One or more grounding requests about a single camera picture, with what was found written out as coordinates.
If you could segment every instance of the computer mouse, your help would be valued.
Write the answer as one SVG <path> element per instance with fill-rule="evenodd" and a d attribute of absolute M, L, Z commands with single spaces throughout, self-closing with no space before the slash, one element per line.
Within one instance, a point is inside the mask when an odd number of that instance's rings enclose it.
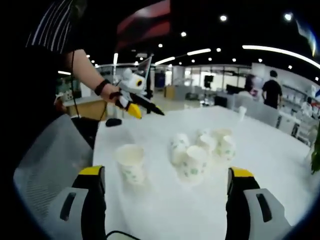
<path fill-rule="evenodd" d="M 114 127 L 114 126 L 118 126 L 122 124 L 122 120 L 118 119 L 118 118 L 109 118 L 106 122 L 105 122 L 105 126 L 106 127 Z"/>

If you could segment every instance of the glass wall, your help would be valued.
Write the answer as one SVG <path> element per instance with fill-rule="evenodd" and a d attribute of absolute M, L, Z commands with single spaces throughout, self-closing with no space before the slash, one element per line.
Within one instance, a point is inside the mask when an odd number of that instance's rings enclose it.
<path fill-rule="evenodd" d="M 200 85 L 200 67 L 192 67 L 191 78 L 192 78 L 192 86 Z"/>
<path fill-rule="evenodd" d="M 211 73 L 211 66 L 203 66 L 201 67 L 201 74 L 200 74 L 200 84 L 199 86 L 202 89 L 205 89 L 205 76 L 208 75 L 212 75 L 213 73 Z"/>
<path fill-rule="evenodd" d="M 214 74 L 213 82 L 211 83 L 212 91 L 221 91 L 224 82 L 224 67 L 223 66 L 213 66 L 211 68 Z"/>
<path fill-rule="evenodd" d="M 224 68 L 224 81 L 223 81 L 223 89 L 227 88 L 227 85 L 231 85 L 234 87 L 238 86 L 238 76 L 239 76 L 239 68 L 226 66 Z"/>
<path fill-rule="evenodd" d="M 227 85 L 244 88 L 246 76 L 251 72 L 250 67 L 237 66 L 202 66 L 202 67 L 186 67 L 184 69 L 184 78 L 192 79 L 193 86 L 205 88 L 205 76 L 211 75 L 213 82 L 211 83 L 212 91 L 221 91 L 227 88 Z"/>

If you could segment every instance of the window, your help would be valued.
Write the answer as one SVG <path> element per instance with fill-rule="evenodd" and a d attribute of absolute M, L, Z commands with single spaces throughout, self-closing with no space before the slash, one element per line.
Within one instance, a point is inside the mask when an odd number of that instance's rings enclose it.
<path fill-rule="evenodd" d="M 165 82 L 164 85 L 168 86 L 172 84 L 172 71 L 166 70 L 165 71 Z"/>
<path fill-rule="evenodd" d="M 210 66 L 203 66 L 201 67 L 201 74 L 200 74 L 200 84 L 201 88 L 205 88 L 205 76 L 211 75 L 211 67 Z"/>
<path fill-rule="evenodd" d="M 246 84 L 246 76 L 251 73 L 250 68 L 239 68 L 238 87 L 244 88 Z"/>
<path fill-rule="evenodd" d="M 223 67 L 222 66 L 213 66 L 212 73 L 215 74 L 213 77 L 213 82 L 211 83 L 212 91 L 221 91 L 222 90 L 222 82 L 223 82 Z"/>
<path fill-rule="evenodd" d="M 238 81 L 238 68 L 226 66 L 224 68 L 223 89 L 226 89 L 227 85 L 237 87 L 237 81 Z"/>
<path fill-rule="evenodd" d="M 191 67 L 186 67 L 184 69 L 184 78 L 190 79 L 191 78 Z"/>
<path fill-rule="evenodd" d="M 200 67 L 191 68 L 192 86 L 200 85 Z"/>

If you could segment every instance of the shelf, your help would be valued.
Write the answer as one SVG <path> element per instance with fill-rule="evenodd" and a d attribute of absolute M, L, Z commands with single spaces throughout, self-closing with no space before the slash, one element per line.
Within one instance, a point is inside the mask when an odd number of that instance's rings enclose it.
<path fill-rule="evenodd" d="M 294 88 L 294 87 L 292 87 L 292 86 L 288 86 L 288 85 L 282 85 L 283 87 L 285 87 L 285 88 L 287 88 L 287 89 L 291 89 L 291 90 L 294 90 L 294 91 L 296 91 L 296 92 L 298 92 L 298 93 L 300 93 L 300 94 L 303 94 L 303 95 L 306 95 L 306 96 L 309 96 L 307 93 L 305 93 L 305 92 L 303 92 L 303 91 L 300 91 L 300 90 L 298 90 L 298 89 L 296 89 L 296 88 Z"/>
<path fill-rule="evenodd" d="M 294 101 L 291 101 L 291 100 L 289 100 L 289 99 L 287 99 L 287 98 L 283 98 L 283 101 L 285 101 L 285 102 L 287 102 L 287 103 L 290 103 L 290 104 L 293 104 L 293 105 L 296 105 L 296 106 L 298 106 L 298 107 L 301 108 L 301 104 L 296 103 L 296 102 L 294 102 Z"/>

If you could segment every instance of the cable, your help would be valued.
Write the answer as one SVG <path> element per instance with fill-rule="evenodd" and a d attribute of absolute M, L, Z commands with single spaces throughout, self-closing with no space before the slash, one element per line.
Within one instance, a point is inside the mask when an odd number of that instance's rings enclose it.
<path fill-rule="evenodd" d="M 78 118 L 80 118 L 78 106 L 77 106 L 76 98 L 75 98 L 75 91 L 74 91 L 74 58 L 75 58 L 75 51 L 72 52 L 72 59 L 71 59 L 71 92 L 72 92 L 72 97 L 73 97 L 73 102 L 74 102 L 76 114 L 78 115 Z"/>

